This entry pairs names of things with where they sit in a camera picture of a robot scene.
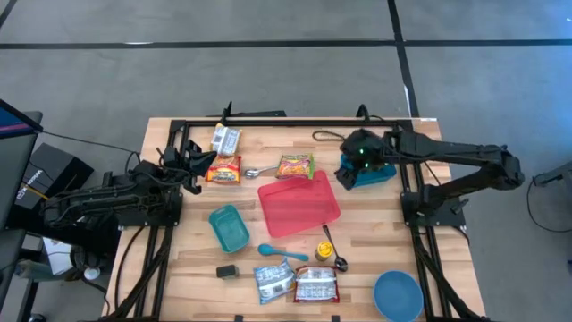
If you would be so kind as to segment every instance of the wooden table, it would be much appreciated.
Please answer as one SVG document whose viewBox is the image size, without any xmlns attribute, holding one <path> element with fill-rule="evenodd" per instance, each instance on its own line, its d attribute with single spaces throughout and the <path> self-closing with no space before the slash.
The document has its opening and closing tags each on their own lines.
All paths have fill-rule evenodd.
<svg viewBox="0 0 572 322">
<path fill-rule="evenodd" d="M 141 155 L 144 159 L 158 161 L 156 148 L 164 148 L 171 120 L 149 120 Z M 441 138 L 439 125 L 434 119 L 414 119 L 413 124 L 416 131 L 432 139 Z M 181 222 L 174 229 L 172 238 L 161 320 L 233 320 L 237 314 L 243 315 L 247 321 L 330 320 L 332 315 L 340 315 L 343 321 L 383 320 L 372 300 L 372 286 L 376 278 L 391 269 L 408 272 L 417 278 L 411 234 L 403 224 L 399 202 L 399 194 L 402 192 L 400 177 L 397 175 L 388 182 L 352 191 L 344 190 L 333 174 L 339 167 L 340 143 L 314 141 L 311 134 L 318 129 L 349 135 L 356 128 L 245 127 L 242 128 L 239 153 L 242 155 L 244 169 L 275 164 L 281 154 L 311 152 L 314 154 L 316 169 L 326 171 L 341 209 L 340 218 L 329 224 L 330 231 L 338 252 L 349 262 L 349 272 L 338 274 L 340 303 L 293 303 L 292 293 L 266 305 L 258 303 L 253 267 L 277 265 L 282 260 L 278 256 L 260 256 L 257 253 L 260 243 L 268 242 L 282 250 L 306 253 L 311 258 L 310 264 L 318 264 L 313 258 L 314 250 L 319 242 L 325 240 L 321 227 L 280 239 L 269 236 L 257 189 L 276 181 L 271 171 L 255 180 L 242 178 L 240 186 L 204 182 L 200 178 L 203 192 L 197 196 L 181 189 L 184 206 Z M 383 135 L 387 129 L 373 127 L 369 130 Z M 214 128 L 210 127 L 191 128 L 190 138 L 203 149 L 208 149 L 213 131 Z M 450 179 L 447 165 L 436 162 L 430 162 L 429 165 L 441 182 Z M 434 183 L 434 178 L 425 167 L 423 176 L 425 182 Z M 213 229 L 207 222 L 209 214 L 225 204 L 232 204 L 239 210 L 250 231 L 250 244 L 235 254 L 222 252 Z M 119 260 L 136 230 L 131 227 L 122 233 L 107 293 L 111 303 L 114 302 L 114 281 Z M 120 282 L 121 299 L 139 279 L 148 231 L 147 228 L 140 234 L 125 261 Z M 449 227 L 436 227 L 435 232 L 444 274 L 469 308 L 483 315 L 483 303 L 467 241 Z M 157 245 L 162 236 L 160 231 Z M 215 269 L 230 264 L 239 267 L 240 278 L 216 278 Z M 291 259 L 290 264 L 295 268 L 302 263 Z M 431 277 L 429 280 L 435 314 L 440 315 L 436 287 Z M 155 281 L 149 285 L 146 314 L 151 310 Z"/>
</svg>

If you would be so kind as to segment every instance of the black computer monitor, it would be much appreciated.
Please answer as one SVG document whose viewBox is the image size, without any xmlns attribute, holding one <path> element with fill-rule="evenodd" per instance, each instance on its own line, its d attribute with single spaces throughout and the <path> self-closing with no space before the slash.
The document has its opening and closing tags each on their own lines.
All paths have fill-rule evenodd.
<svg viewBox="0 0 572 322">
<path fill-rule="evenodd" d="M 0 99 L 0 139 L 42 131 L 42 126 Z"/>
</svg>

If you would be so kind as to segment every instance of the blue plastic spoon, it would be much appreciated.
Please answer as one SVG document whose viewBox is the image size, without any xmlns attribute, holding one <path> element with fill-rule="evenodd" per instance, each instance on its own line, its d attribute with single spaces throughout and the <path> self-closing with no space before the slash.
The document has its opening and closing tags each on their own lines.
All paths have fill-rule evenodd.
<svg viewBox="0 0 572 322">
<path fill-rule="evenodd" d="M 286 251 L 277 250 L 276 248 L 274 248 L 268 244 L 260 244 L 260 246 L 258 246 L 258 252 L 262 256 L 284 255 L 284 256 L 292 257 L 292 258 L 295 258 L 295 259 L 301 260 L 301 261 L 309 261 L 310 260 L 310 258 L 307 255 L 297 254 L 297 253 L 289 253 Z"/>
</svg>

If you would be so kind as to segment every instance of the ramen package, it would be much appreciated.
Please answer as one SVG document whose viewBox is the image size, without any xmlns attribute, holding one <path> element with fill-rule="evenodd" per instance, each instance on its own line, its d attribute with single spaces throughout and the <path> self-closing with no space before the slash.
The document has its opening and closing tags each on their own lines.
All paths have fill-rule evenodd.
<svg viewBox="0 0 572 322">
<path fill-rule="evenodd" d="M 296 270 L 294 302 L 340 302 L 334 267 L 300 267 Z"/>
<path fill-rule="evenodd" d="M 240 157 L 218 156 L 206 172 L 208 182 L 240 182 Z"/>
<path fill-rule="evenodd" d="M 294 271 L 288 260 L 284 258 L 279 266 L 256 267 L 254 278 L 257 280 L 260 304 L 279 298 L 287 292 L 294 290 Z"/>
<path fill-rule="evenodd" d="M 311 153 L 300 155 L 283 155 L 276 171 L 276 178 L 308 178 L 314 177 L 314 157 Z"/>
<path fill-rule="evenodd" d="M 239 146 L 241 130 L 231 129 L 220 123 L 214 128 L 211 149 L 222 156 L 234 156 Z"/>
</svg>

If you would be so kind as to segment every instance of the black eraser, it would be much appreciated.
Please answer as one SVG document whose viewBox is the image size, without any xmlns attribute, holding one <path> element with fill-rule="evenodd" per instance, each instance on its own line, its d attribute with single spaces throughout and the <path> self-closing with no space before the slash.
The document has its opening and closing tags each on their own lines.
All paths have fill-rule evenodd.
<svg viewBox="0 0 572 322">
<path fill-rule="evenodd" d="M 239 268 L 234 265 L 228 265 L 225 267 L 216 268 L 216 277 L 226 279 L 226 278 L 236 278 L 239 276 Z"/>
</svg>

